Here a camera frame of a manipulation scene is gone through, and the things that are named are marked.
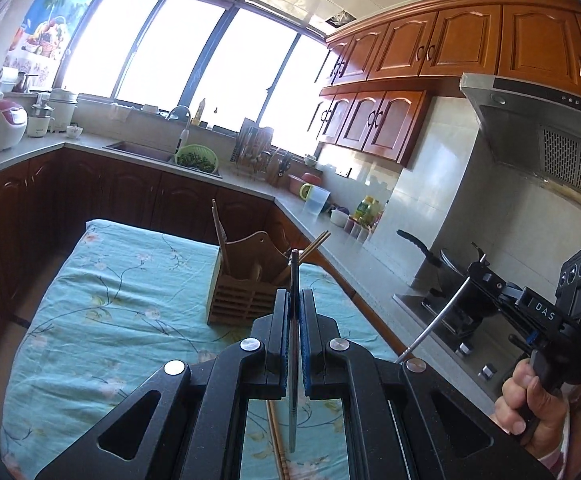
range hood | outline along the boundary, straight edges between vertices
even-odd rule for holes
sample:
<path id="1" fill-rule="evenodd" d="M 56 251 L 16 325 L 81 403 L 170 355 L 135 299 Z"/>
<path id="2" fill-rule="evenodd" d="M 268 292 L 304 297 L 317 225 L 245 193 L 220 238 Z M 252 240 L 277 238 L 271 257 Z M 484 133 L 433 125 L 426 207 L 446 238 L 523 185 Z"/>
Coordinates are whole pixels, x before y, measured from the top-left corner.
<path id="1" fill-rule="evenodd" d="M 581 194 L 581 97 L 517 79 L 465 73 L 459 88 L 496 161 Z"/>

hand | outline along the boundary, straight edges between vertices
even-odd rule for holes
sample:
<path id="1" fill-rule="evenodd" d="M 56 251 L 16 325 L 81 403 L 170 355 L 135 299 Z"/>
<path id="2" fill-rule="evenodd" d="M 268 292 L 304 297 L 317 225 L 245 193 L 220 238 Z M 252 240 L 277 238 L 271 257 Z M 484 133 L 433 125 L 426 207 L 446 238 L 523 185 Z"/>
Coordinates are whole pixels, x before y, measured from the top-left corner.
<path id="1" fill-rule="evenodd" d="M 513 376 L 502 387 L 502 394 L 495 401 L 495 413 L 491 415 L 493 421 L 512 434 L 523 433 L 526 423 L 516 410 L 526 403 L 539 418 L 537 429 L 525 446 L 526 450 L 535 458 L 542 458 L 554 451 L 562 439 L 567 404 L 544 390 L 529 359 L 517 363 Z"/>

window frame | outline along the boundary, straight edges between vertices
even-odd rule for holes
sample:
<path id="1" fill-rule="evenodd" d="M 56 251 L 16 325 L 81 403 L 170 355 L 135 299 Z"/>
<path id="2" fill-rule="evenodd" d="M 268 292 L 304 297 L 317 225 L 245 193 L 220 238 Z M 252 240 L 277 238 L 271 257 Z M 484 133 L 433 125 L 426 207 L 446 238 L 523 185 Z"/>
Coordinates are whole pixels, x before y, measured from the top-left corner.
<path id="1" fill-rule="evenodd" d="M 59 70 L 57 72 L 57 75 L 55 76 L 55 80 L 53 82 L 53 88 L 62 88 L 63 83 L 64 83 L 64 77 L 66 75 L 66 69 L 69 66 L 71 59 L 72 59 L 72 50 L 77 47 L 78 42 L 80 41 L 81 37 L 83 36 L 84 31 L 86 30 L 86 28 L 90 24 L 91 19 L 93 18 L 94 14 L 96 13 L 96 11 L 99 8 L 102 1 L 103 0 L 93 0 L 91 5 L 88 7 L 88 9 L 85 13 L 85 16 L 83 17 L 77 30 L 75 31 L 75 34 L 71 38 L 70 43 L 68 45 L 68 48 L 66 50 L 66 53 L 59 64 Z M 148 14 L 148 17 L 144 20 L 144 23 L 140 27 L 138 34 L 135 38 L 135 41 L 133 42 L 128 53 L 126 54 L 125 61 L 122 65 L 122 68 L 120 69 L 120 73 L 119 73 L 118 78 L 116 80 L 116 83 L 113 87 L 111 95 L 110 96 L 98 96 L 98 95 L 84 94 L 84 96 L 87 97 L 88 100 L 99 101 L 99 102 L 119 102 L 120 104 L 125 104 L 125 105 L 139 105 L 139 106 L 141 106 L 141 103 L 132 103 L 132 102 L 127 102 L 127 101 L 123 101 L 123 100 L 118 99 L 118 94 L 119 94 L 120 88 L 122 87 L 124 78 L 125 78 L 125 76 L 128 72 L 128 69 L 130 67 L 130 64 L 132 63 L 132 61 L 134 59 L 135 53 L 137 52 L 139 46 L 141 45 L 141 42 L 142 42 L 144 36 L 146 35 L 146 32 L 148 31 L 149 27 L 152 25 L 155 17 L 157 16 L 157 13 L 161 10 L 161 8 L 166 3 L 166 1 L 167 0 L 158 0 L 157 3 L 155 4 L 154 8 Z M 266 107 L 270 102 L 270 98 L 272 97 L 272 94 L 275 91 L 277 83 L 279 82 L 280 77 L 282 76 L 283 70 L 285 69 L 286 64 L 288 63 L 288 60 L 292 56 L 293 51 L 295 50 L 295 47 L 299 42 L 299 39 L 302 36 L 307 36 L 307 37 L 311 38 L 312 40 L 318 41 L 319 43 L 326 45 L 325 38 L 309 28 L 306 28 L 302 25 L 299 25 L 298 23 L 293 23 L 289 20 L 286 20 L 283 16 L 281 16 L 275 12 L 270 12 L 270 11 L 266 10 L 265 8 L 263 8 L 262 6 L 251 4 L 245 0 L 199 0 L 199 1 L 213 4 L 213 5 L 218 6 L 218 7 L 222 7 L 224 9 L 224 12 L 219 17 L 219 20 L 216 23 L 215 28 L 213 28 L 213 31 L 211 32 L 210 36 L 206 40 L 206 43 L 204 44 L 204 47 L 202 48 L 202 51 L 200 52 L 200 55 L 199 55 L 197 61 L 195 62 L 192 71 L 190 72 L 189 78 L 188 78 L 186 84 L 184 85 L 182 95 L 180 96 L 180 99 L 178 102 L 179 105 L 184 105 L 184 106 L 188 106 L 188 107 L 190 106 L 190 102 L 192 101 L 192 98 L 195 94 L 195 91 L 197 90 L 199 83 L 202 80 L 202 77 L 203 77 L 204 73 L 206 72 L 206 69 L 208 68 L 208 64 L 210 63 L 210 59 L 214 55 L 220 41 L 224 37 L 226 31 L 228 30 L 228 27 L 230 26 L 233 19 L 237 15 L 237 12 L 240 9 L 249 10 L 250 12 L 254 12 L 256 14 L 259 14 L 259 15 L 261 15 L 269 20 L 273 20 L 274 22 L 278 22 L 278 23 L 284 25 L 285 27 L 288 27 L 291 30 L 294 30 L 296 32 L 295 39 L 293 40 L 290 48 L 288 49 L 288 52 L 286 53 L 286 56 L 284 57 L 281 65 L 276 73 L 274 80 L 271 82 L 270 87 L 267 88 L 267 90 L 266 90 L 266 92 L 267 92 L 266 99 L 264 100 L 264 103 L 262 104 L 262 108 L 261 108 L 259 115 L 257 117 L 257 120 L 256 120 L 256 125 L 259 126 L 259 123 L 260 123 L 262 117 L 264 116 L 264 112 L 266 111 Z M 327 62 L 329 54 L 330 53 L 327 52 L 327 56 L 325 57 L 323 63 L 321 64 L 321 68 L 319 69 L 318 73 L 315 75 L 315 81 L 317 81 L 317 79 L 319 78 L 319 75 L 321 74 L 321 70 L 324 68 L 324 65 Z M 219 126 L 219 129 L 221 130 L 222 134 L 229 134 L 229 132 L 231 132 L 232 135 L 234 135 L 234 136 L 237 135 L 237 132 L 232 132 L 231 130 L 227 130 L 225 128 L 222 128 L 221 126 Z"/>

window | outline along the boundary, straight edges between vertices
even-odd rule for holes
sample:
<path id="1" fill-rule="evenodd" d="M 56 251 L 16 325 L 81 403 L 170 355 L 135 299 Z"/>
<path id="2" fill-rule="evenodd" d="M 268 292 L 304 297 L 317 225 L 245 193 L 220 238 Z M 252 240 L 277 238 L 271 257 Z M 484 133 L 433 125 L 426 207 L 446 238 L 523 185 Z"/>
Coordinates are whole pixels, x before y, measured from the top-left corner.
<path id="1" fill-rule="evenodd" d="M 63 85 L 110 97 L 139 30 L 158 0 L 103 0 L 81 37 Z"/>
<path id="2" fill-rule="evenodd" d="M 175 108 L 222 12 L 197 0 L 166 0 L 142 38 L 119 99 Z"/>
<path id="3" fill-rule="evenodd" d="M 275 130 L 272 143 L 278 148 L 298 155 L 315 152 L 317 139 L 308 129 L 321 90 L 315 79 L 327 53 L 325 45 L 302 36 L 290 55 L 260 121 Z"/>
<path id="4" fill-rule="evenodd" d="M 296 35 L 281 23 L 240 9 L 202 76 L 190 103 L 192 113 L 205 98 L 202 121 L 238 132 L 244 118 L 257 120 Z"/>

sink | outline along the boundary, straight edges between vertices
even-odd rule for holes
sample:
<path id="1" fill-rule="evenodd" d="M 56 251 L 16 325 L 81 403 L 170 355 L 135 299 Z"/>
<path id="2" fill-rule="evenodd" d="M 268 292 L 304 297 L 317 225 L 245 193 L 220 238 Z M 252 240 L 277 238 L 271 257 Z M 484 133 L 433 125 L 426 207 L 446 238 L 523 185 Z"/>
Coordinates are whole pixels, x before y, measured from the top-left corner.
<path id="1" fill-rule="evenodd" d="M 164 150 L 158 150 L 157 148 L 142 146 L 141 144 L 135 144 L 134 142 L 126 142 L 126 140 L 122 140 L 114 144 L 109 144 L 106 146 L 106 148 L 109 150 L 117 150 L 118 152 L 132 153 L 133 155 L 143 156 L 144 158 L 150 158 L 160 162 L 167 162 L 168 164 L 177 166 L 176 163 L 174 163 L 173 153 L 165 152 Z M 184 168 L 183 166 L 177 167 L 182 168 L 184 171 L 194 171 L 196 173 L 202 173 L 214 178 L 222 178 L 221 174 L 219 174 L 219 171 L 216 173 L 206 173 L 205 171 L 196 170 L 195 168 Z"/>
<path id="2" fill-rule="evenodd" d="M 148 146 L 142 146 L 134 142 L 126 142 L 125 140 L 109 144 L 106 148 L 117 150 L 118 152 L 132 153 L 133 155 L 143 156 L 144 158 L 152 158 L 160 162 L 173 162 L 173 154 L 171 152 L 165 152 L 157 148 L 149 148 Z"/>

